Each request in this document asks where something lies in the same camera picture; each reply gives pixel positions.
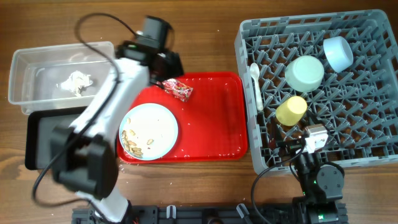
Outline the light blue bowl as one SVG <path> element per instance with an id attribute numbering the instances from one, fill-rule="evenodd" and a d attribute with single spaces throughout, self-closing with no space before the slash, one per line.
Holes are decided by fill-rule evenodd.
<path id="1" fill-rule="evenodd" d="M 323 41 L 323 49 L 330 67 L 340 73 L 353 64 L 353 52 L 346 39 L 341 36 Z"/>

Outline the red candy wrapper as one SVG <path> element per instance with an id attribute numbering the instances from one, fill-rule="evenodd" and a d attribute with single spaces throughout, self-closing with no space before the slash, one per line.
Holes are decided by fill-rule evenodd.
<path id="1" fill-rule="evenodd" d="M 162 82 L 162 84 L 166 93 L 173 95 L 182 102 L 188 101 L 193 92 L 192 87 L 173 78 Z"/>

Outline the white plastic spoon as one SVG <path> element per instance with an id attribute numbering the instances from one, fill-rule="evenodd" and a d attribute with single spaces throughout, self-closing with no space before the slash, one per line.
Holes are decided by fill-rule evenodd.
<path id="1" fill-rule="evenodd" d="M 262 102 L 261 90 L 259 87 L 259 75 L 260 70 L 256 63 L 252 63 L 249 66 L 249 71 L 251 78 L 254 81 L 254 92 L 255 92 L 255 100 L 256 100 L 256 107 L 258 111 L 262 111 L 264 109 L 264 105 Z"/>

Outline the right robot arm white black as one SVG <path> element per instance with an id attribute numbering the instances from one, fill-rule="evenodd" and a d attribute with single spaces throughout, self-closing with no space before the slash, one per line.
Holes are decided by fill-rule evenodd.
<path id="1" fill-rule="evenodd" d="M 260 210 L 255 202 L 255 188 L 259 179 L 273 168 L 288 163 L 291 173 L 298 180 L 303 195 L 292 199 L 289 205 L 291 223 L 348 223 L 346 205 L 338 201 L 343 198 L 345 184 L 344 169 L 334 162 L 323 162 L 315 153 L 326 146 L 329 137 L 327 127 L 319 120 L 305 128 L 297 139 L 285 141 L 274 119 L 271 120 L 269 149 L 287 152 L 289 159 L 266 168 L 254 180 L 251 187 L 251 203 L 254 211 L 264 223 L 277 223 L 277 206 L 271 211 Z"/>

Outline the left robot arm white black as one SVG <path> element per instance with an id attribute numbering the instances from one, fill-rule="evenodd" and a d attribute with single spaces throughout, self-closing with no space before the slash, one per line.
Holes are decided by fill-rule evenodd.
<path id="1" fill-rule="evenodd" d="M 116 49 L 116 57 L 85 42 L 81 26 L 91 17 L 81 17 L 75 24 L 75 37 L 81 44 L 102 56 L 112 66 L 106 81 L 88 107 L 68 128 L 56 127 L 50 135 L 50 161 L 33 187 L 32 201 L 44 208 L 67 205 L 68 201 L 50 203 L 39 200 L 37 190 L 47 171 L 53 180 L 74 191 L 76 202 L 86 201 L 97 212 L 90 220 L 103 223 L 135 223 L 130 201 L 116 187 L 118 165 L 114 145 L 119 125 L 131 103 L 148 86 L 163 86 L 170 78 L 184 74 L 173 42 L 167 39 L 172 26 L 165 20 L 146 16 L 144 31 L 133 32 Z"/>

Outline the white tissue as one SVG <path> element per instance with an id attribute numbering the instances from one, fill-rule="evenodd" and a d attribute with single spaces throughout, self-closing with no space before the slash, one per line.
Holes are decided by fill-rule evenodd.
<path id="1" fill-rule="evenodd" d="M 68 90 L 77 97 L 81 97 L 81 91 L 93 84 L 91 75 L 84 74 L 78 70 L 71 73 L 67 80 L 60 84 L 63 90 Z"/>

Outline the yellow plastic cup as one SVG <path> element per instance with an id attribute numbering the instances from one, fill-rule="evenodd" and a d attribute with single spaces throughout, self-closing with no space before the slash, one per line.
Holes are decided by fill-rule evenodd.
<path id="1" fill-rule="evenodd" d="M 275 116 L 284 126 L 296 125 L 307 111 L 307 102 L 301 96 L 292 96 L 275 111 Z"/>

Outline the pale green bowl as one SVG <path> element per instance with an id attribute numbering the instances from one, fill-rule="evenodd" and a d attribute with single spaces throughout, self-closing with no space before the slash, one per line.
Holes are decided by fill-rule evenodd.
<path id="1" fill-rule="evenodd" d="M 287 84 L 299 92 L 316 90 L 323 80 L 324 68 L 319 59 L 305 55 L 296 58 L 285 69 Z"/>

